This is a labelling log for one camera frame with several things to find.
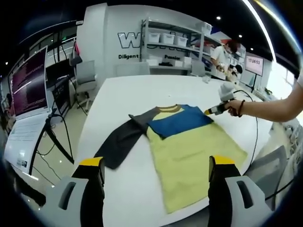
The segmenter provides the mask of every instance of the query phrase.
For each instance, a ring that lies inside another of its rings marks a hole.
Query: black stand
[[[44,130],[47,132],[49,138],[53,141],[53,143],[56,145],[56,147],[61,151],[61,153],[71,162],[74,164],[74,159],[70,156],[69,153],[64,149],[64,147],[61,145],[61,143],[57,140],[56,135],[52,131],[51,127],[51,118],[55,116],[55,114],[50,114],[48,119],[45,122]]]
[[[252,86],[246,84],[246,86],[248,86],[251,89],[251,92],[253,92],[255,90],[255,84],[256,84],[257,76],[258,76],[258,74],[255,74],[255,79],[254,79],[254,83],[253,83]]]

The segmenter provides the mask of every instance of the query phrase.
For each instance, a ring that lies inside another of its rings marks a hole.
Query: monitor screen
[[[245,69],[262,76],[263,58],[246,55]]]
[[[13,75],[12,96],[16,116],[47,108],[45,89],[46,48],[27,59]]]
[[[60,77],[73,74],[73,67],[70,66],[70,60],[63,60],[46,68],[46,77],[48,81],[57,80]]]

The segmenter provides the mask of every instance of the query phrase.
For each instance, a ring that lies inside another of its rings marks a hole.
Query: desk
[[[145,75],[107,79],[99,90],[85,121],[78,145],[75,168],[85,158],[93,157],[108,135],[129,120],[128,114],[142,114],[155,106],[188,104],[201,110],[219,104],[218,90],[224,81],[172,75]],[[249,100],[240,92],[239,99]],[[240,170],[250,165],[255,141],[254,117],[231,117],[227,112],[211,116],[213,120],[248,153]],[[272,122],[258,119],[255,156],[269,138]],[[184,219],[208,206],[205,198],[191,206],[166,214],[161,186],[156,174],[149,142],[141,136],[116,170],[105,168],[105,227],[157,227]]]
[[[57,80],[48,81],[46,83],[46,95],[50,108],[56,109],[56,114],[66,116],[71,107],[69,79],[72,75],[59,78]],[[62,121],[60,117],[54,117],[51,120],[51,125]]]

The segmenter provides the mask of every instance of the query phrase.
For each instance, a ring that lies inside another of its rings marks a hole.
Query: white wall
[[[129,48],[123,48],[118,34],[141,31],[141,22],[150,16],[152,19],[182,26],[195,26],[201,20],[169,9],[143,5],[110,6],[99,4],[88,7],[84,24],[77,28],[77,42],[84,61],[95,60],[98,85],[106,78],[113,77],[113,66],[119,63],[139,62],[139,58],[119,59],[119,55],[140,55],[140,39],[133,40]],[[177,51],[165,50],[171,55]]]
[[[253,53],[246,52],[246,54],[250,55],[250,56],[261,58],[260,56],[257,56]],[[264,59],[263,74],[262,74],[262,77],[257,76],[256,84],[255,84],[256,89],[259,88],[260,86],[263,88],[267,86],[271,70],[272,70],[272,62],[267,59]],[[255,77],[254,73],[249,72],[249,71],[245,70],[245,68],[244,68],[242,77],[241,77],[241,82],[243,82],[245,84],[249,84],[251,79],[254,77]]]
[[[77,44],[83,61],[95,60],[96,73],[98,74],[98,86],[105,78],[104,59],[104,21],[107,4],[98,4],[86,8],[84,23],[77,27]]]
[[[1,81],[1,95],[2,95],[2,98],[6,98],[7,93],[9,93],[9,83],[8,83],[8,78],[5,77]]]

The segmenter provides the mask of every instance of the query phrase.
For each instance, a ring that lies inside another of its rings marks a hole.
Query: bracelet
[[[240,113],[241,113],[241,110],[242,110],[244,102],[245,102],[245,100],[242,101],[242,103],[241,103],[241,105],[240,105],[240,107],[238,109],[238,117],[242,117],[242,114],[240,114]]]

